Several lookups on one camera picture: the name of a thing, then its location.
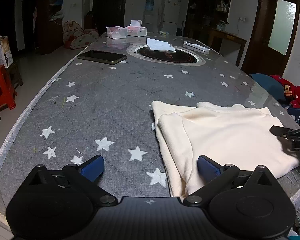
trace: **frosted glass panel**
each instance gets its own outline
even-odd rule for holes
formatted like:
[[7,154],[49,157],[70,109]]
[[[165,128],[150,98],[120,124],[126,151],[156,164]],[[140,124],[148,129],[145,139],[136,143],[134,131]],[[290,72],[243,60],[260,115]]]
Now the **frosted glass panel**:
[[297,5],[278,0],[274,24],[268,46],[286,55],[292,33]]

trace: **red fabric with hearts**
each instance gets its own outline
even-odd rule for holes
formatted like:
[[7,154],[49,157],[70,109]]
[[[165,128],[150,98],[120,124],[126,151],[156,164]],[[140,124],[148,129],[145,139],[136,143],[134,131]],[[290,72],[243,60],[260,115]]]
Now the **red fabric with hearts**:
[[296,87],[294,84],[282,78],[281,76],[271,75],[270,77],[282,84],[284,88],[284,96],[290,101],[290,105],[293,108],[300,108],[300,86]]

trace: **blue gripper pad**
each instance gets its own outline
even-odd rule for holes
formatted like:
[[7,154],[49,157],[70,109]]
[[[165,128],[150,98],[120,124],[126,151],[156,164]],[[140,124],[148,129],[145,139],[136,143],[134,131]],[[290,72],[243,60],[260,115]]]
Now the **blue gripper pad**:
[[199,174],[207,183],[221,175],[220,169],[208,162],[202,156],[199,156],[197,166]]
[[103,170],[103,157],[100,156],[86,166],[82,167],[80,174],[86,177],[88,180],[94,182],[101,175]]

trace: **round black plate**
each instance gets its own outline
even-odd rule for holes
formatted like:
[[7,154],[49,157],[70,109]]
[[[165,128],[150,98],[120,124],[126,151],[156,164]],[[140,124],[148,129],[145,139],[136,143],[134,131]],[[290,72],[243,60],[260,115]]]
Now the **round black plate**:
[[191,64],[197,62],[197,59],[194,56],[178,49],[176,49],[176,52],[153,51],[150,50],[148,47],[143,47],[141,49],[138,49],[138,53],[145,57],[173,63]]

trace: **metal screw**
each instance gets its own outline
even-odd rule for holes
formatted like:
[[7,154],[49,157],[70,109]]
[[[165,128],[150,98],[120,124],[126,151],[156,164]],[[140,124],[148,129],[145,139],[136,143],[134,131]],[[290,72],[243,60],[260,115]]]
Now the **metal screw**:
[[202,198],[196,195],[187,197],[187,201],[192,204],[198,204],[202,201]]
[[100,198],[100,202],[103,204],[111,204],[115,201],[114,196],[105,195]]

